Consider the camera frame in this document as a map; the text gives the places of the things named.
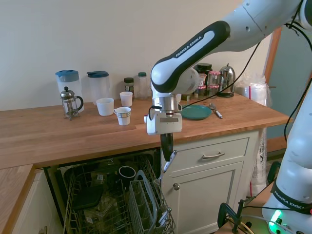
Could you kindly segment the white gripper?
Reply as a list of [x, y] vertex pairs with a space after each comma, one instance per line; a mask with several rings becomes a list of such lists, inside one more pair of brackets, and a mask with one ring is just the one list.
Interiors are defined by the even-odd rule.
[[169, 161], [169, 154], [173, 152], [173, 133], [182, 131], [182, 115], [174, 113], [168, 117], [165, 112], [151, 111], [151, 118], [144, 116], [147, 134], [160, 135], [161, 149], [165, 161]]

